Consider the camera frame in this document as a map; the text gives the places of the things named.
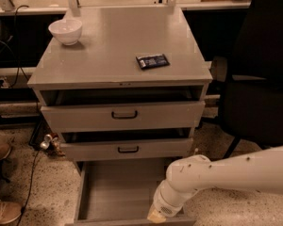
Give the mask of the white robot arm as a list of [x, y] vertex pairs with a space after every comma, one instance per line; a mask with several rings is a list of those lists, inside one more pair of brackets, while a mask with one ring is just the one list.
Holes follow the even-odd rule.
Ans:
[[283, 194], [283, 146], [216, 161], [201, 154], [174, 161], [155, 191], [147, 219], [163, 223], [209, 188]]

